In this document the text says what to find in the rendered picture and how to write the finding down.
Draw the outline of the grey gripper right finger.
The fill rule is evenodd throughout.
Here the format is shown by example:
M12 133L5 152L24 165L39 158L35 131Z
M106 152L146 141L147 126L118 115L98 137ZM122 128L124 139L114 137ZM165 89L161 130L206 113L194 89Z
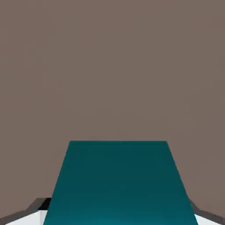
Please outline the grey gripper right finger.
M225 218L208 211L199 209L192 200L189 200L198 225L225 225Z

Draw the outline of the small teal cube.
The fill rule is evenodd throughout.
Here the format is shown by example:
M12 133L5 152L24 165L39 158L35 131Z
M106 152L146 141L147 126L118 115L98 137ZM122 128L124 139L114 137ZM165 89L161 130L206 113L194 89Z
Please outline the small teal cube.
M71 141L44 225L198 225L166 141Z

